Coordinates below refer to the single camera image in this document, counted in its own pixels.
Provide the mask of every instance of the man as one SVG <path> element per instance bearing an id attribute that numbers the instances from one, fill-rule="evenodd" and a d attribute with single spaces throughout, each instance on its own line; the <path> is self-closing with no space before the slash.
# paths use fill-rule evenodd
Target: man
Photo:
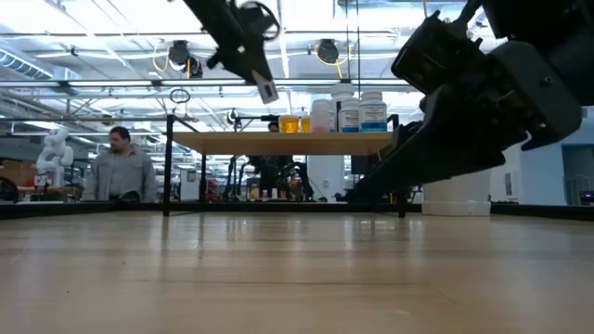
<path id="1" fill-rule="evenodd" d="M 268 124 L 268 132 L 278 133 L 278 122 L 270 122 Z M 260 173 L 260 197 L 263 196 L 264 191 L 270 198 L 272 195 L 272 188 L 278 187 L 279 172 L 293 162 L 292 156 L 277 156 L 277 157 L 262 157 L 264 163 L 256 172 Z"/>
<path id="2" fill-rule="evenodd" d="M 97 156 L 86 179 L 83 199 L 114 200 L 135 191 L 140 200 L 157 198 L 155 170 L 150 157 L 130 144 L 130 133 L 121 126 L 110 131 L 110 151 Z"/>
<path id="3" fill-rule="evenodd" d="M 278 128 L 278 122 L 270 122 L 268 124 L 268 132 L 277 133 L 280 129 Z"/>

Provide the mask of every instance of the wall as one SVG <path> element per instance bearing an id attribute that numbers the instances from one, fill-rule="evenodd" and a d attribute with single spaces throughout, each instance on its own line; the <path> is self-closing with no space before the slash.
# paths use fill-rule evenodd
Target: wall
<path id="1" fill-rule="evenodd" d="M 520 144 L 504 152 L 506 164 L 491 173 L 491 200 L 517 200 L 528 205 L 566 205 L 566 176 L 563 147 L 594 144 L 594 117 L 584 119 L 581 128 L 561 143 L 530 151 L 521 151 Z M 512 188 L 517 196 L 507 196 L 505 173 L 512 174 Z"/>
<path id="2" fill-rule="evenodd" d="M 580 205 L 581 193 L 594 188 L 594 146 L 564 146 L 563 167 L 567 202 Z"/>
<path id="3" fill-rule="evenodd" d="M 522 193 L 520 176 L 520 146 L 514 145 L 503 152 L 506 163 L 491 170 L 491 200 L 519 201 Z M 505 174 L 510 174 L 511 195 L 506 192 Z"/>
<path id="4" fill-rule="evenodd" d="M 562 145 L 552 144 L 520 154 L 520 204 L 566 205 Z"/>

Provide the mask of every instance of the wooden tabletop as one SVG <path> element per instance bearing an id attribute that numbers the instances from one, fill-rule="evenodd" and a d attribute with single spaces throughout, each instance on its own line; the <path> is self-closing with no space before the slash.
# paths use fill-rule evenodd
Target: wooden tabletop
<path id="1" fill-rule="evenodd" d="M 203 154 L 367 155 L 390 144 L 392 134 L 179 133 L 174 141 Z"/>
<path id="2" fill-rule="evenodd" d="M 588 223 L 117 211 L 6 220 L 0 238 L 5 334 L 591 334 L 594 327 Z"/>

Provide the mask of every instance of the yellow cable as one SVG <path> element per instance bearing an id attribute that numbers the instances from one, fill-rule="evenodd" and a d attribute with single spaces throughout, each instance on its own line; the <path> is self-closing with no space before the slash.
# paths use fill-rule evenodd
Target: yellow cable
<path id="1" fill-rule="evenodd" d="M 353 48 L 351 46 L 349 46 L 349 57 L 343 59 L 342 61 L 337 61 L 335 63 L 328 63 L 324 60 L 322 60 L 322 58 L 319 57 L 319 54 L 317 53 L 317 49 L 319 48 L 319 45 L 316 45 L 314 47 L 314 53 L 316 54 L 317 60 L 319 60 L 319 62 L 321 62 L 324 65 L 328 65 L 328 66 L 336 66 L 336 69 L 338 70 L 338 76 L 342 79 L 342 70 L 341 70 L 341 65 L 344 64 L 346 62 L 346 60 L 349 59 L 349 57 L 351 56 L 351 53 L 353 52 Z"/>
<path id="2" fill-rule="evenodd" d="M 316 45 L 314 47 L 314 53 L 316 54 L 317 60 L 319 60 L 319 62 L 321 62 L 324 65 L 329 65 L 329 66 L 342 65 L 342 64 L 344 64 L 346 62 L 346 60 L 349 59 L 349 57 L 347 57 L 347 58 L 343 59 L 341 62 L 328 63 L 328 62 L 322 60 L 322 58 L 320 58 L 319 55 L 317 54 L 318 47 L 319 47 L 319 45 Z M 351 54 L 352 52 L 353 52 L 353 48 L 351 46 L 349 46 L 349 56 L 352 55 Z"/>
<path id="3" fill-rule="evenodd" d="M 160 71 L 160 72 L 164 72 L 167 71 L 167 69 L 169 68 L 169 47 L 167 48 L 167 56 L 165 56 L 165 67 L 164 68 L 160 68 L 159 65 L 157 65 L 157 59 L 155 56 L 157 56 L 157 46 L 155 45 L 155 49 L 152 53 L 152 65 L 155 67 L 155 70 Z"/>

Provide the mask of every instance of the humanoid robot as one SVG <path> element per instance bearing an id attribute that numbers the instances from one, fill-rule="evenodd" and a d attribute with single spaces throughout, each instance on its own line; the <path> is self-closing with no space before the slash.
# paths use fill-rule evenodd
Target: humanoid robot
<path id="1" fill-rule="evenodd" d="M 72 165 L 74 161 L 72 148 L 66 145 L 68 135 L 68 130 L 56 129 L 50 130 L 49 134 L 44 138 L 44 150 L 35 164 L 37 169 L 35 186 L 46 186 L 48 184 L 63 186 L 64 167 Z M 47 179 L 47 174 L 50 172 L 54 174 L 51 182 Z"/>

